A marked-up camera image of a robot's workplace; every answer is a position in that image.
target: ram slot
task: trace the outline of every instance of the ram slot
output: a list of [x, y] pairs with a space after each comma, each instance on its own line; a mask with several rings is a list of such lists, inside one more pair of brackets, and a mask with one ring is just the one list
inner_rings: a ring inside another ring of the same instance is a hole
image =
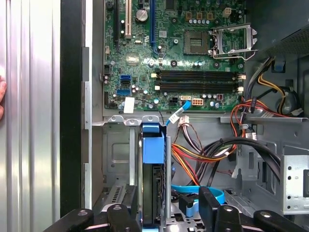
[[126, 32], [127, 39], [132, 38], [132, 0], [126, 0]]
[[233, 72], [161, 71], [162, 81], [233, 81]]
[[162, 82], [160, 90], [163, 92], [233, 93], [237, 90], [237, 85], [229, 83]]
[[119, 0], [114, 0], [114, 22], [113, 22], [113, 39], [116, 45], [117, 51], [119, 50]]

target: capacitor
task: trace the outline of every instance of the capacitor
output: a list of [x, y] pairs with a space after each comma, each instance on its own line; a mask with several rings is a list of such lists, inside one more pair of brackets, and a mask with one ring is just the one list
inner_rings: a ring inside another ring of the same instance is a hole
[[146, 10], [138, 10], [136, 12], [136, 20], [139, 22], [146, 22], [148, 19], [148, 13]]
[[125, 28], [126, 27], [126, 22], [124, 20], [121, 20], [120, 21], [120, 25], [122, 28]]

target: pci express slot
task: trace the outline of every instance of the pci express slot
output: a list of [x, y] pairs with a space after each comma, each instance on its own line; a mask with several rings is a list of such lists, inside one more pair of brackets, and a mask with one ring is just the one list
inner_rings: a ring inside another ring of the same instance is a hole
[[132, 38], [132, 0], [126, 0], [126, 39]]
[[150, 44], [155, 44], [155, 0], [150, 0]]
[[117, 50], [119, 49], [119, 0], [114, 0], [113, 39]]
[[233, 72], [203, 71], [161, 71], [158, 73], [162, 81], [233, 81]]
[[198, 93], [233, 93], [237, 85], [233, 83], [188, 83], [188, 82], [161, 82], [163, 92], [198, 92]]

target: yellow wire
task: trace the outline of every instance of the yellow wire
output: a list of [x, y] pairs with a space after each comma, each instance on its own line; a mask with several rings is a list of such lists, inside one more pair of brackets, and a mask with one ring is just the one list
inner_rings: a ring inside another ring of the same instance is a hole
[[209, 159], [208, 157], [201, 156], [201, 155], [199, 155], [199, 154], [193, 153], [193, 152], [191, 152], [190, 150], [188, 150], [188, 149], [186, 149], [185, 147], [180, 146], [180, 145], [178, 145], [178, 144], [172, 144], [172, 145], [174, 145], [174, 146], [176, 146], [176, 147], [178, 147], [178, 148], [180, 148], [180, 149], [186, 151], [187, 153], [191, 154], [192, 156], [198, 157], [199, 159], [204, 159], [204, 160], [209, 160], [209, 161], [219, 161], [219, 160], [222, 160], [222, 159], [225, 158], [225, 157], [222, 157], [222, 158], [218, 158], [218, 159], [216, 159], [216, 158]]
[[191, 180], [195, 183], [195, 185], [199, 185], [196, 181], [195, 181], [195, 179], [194, 179], [194, 177], [192, 176], [192, 174], [190, 173], [190, 170], [188, 169], [188, 167], [185, 165], [185, 163], [184, 163], [184, 161], [179, 157], [179, 155], [177, 154], [177, 152], [176, 151], [173, 151], [172, 150], [172, 152], [173, 152], [173, 155], [178, 159], [178, 161], [181, 163], [181, 166], [183, 167], [183, 169], [185, 170], [185, 172], [188, 174], [188, 176], [191, 178]]
[[268, 86], [270, 88], [274, 88], [275, 90], [277, 90], [278, 92], [281, 93], [282, 95], [282, 99], [281, 99], [281, 102], [280, 102], [280, 105], [279, 105], [279, 113], [280, 114], [283, 114], [282, 112], [282, 105], [284, 103], [284, 98], [285, 98], [285, 93], [275, 84], [269, 82], [269, 81], [266, 81], [265, 79], [263, 79], [263, 75], [260, 75], [259, 78], [258, 78], [258, 83], [260, 83], [261, 85], [264, 85], [264, 86]]

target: side panel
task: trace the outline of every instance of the side panel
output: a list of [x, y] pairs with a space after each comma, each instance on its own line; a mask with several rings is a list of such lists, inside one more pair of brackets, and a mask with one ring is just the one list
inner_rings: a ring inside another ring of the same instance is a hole
[[1, 231], [40, 232], [60, 218], [60, 0], [0, 1]]

